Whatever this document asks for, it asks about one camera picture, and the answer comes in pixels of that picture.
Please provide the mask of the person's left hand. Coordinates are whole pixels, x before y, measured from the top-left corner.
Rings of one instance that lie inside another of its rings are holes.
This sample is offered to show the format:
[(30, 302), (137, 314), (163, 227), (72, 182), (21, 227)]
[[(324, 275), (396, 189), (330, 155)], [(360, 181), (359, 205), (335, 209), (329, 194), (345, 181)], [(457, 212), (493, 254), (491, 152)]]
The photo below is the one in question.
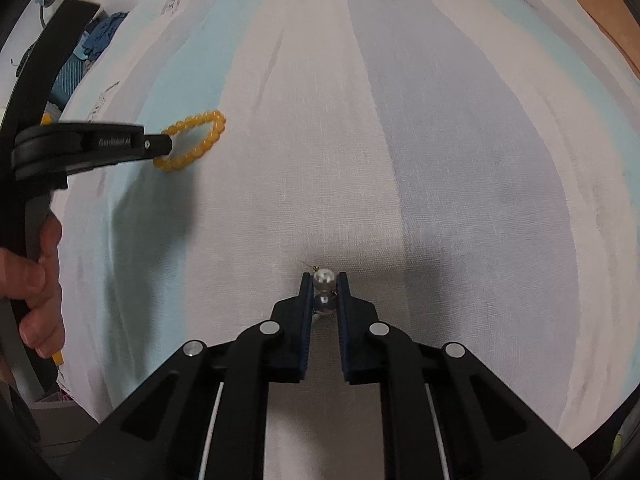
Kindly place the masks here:
[(65, 342), (58, 260), (62, 234), (61, 222), (49, 212), (39, 232), (37, 261), (1, 249), (1, 297), (26, 302), (29, 311), (18, 332), (26, 347), (43, 359), (52, 358)]

